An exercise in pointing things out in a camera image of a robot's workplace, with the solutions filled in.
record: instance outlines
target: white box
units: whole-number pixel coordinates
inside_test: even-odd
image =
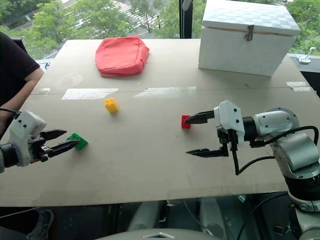
[[[207,0],[198,67],[272,76],[299,33],[284,6]]]

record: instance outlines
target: window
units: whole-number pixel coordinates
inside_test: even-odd
[[[301,28],[301,33],[289,53],[307,54],[310,47],[316,47],[312,55],[320,56],[320,0],[242,0],[242,2],[286,6]],[[203,0],[194,0],[193,3],[192,37],[200,38],[205,3]]]
[[[0,0],[0,24],[36,60],[72,39],[180,37],[177,0]]]

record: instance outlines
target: box lid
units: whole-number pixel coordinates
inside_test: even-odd
[[[229,0],[207,0],[202,25],[211,28],[297,36],[300,28],[284,6]]]

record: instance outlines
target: red lego brick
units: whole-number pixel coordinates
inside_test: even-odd
[[[190,115],[182,115],[181,117],[181,128],[182,129],[190,129],[191,124],[185,123],[185,120],[190,117]]]

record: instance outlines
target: red pillow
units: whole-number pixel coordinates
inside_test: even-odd
[[[126,77],[143,71],[149,48],[138,36],[105,38],[95,53],[102,77]]]

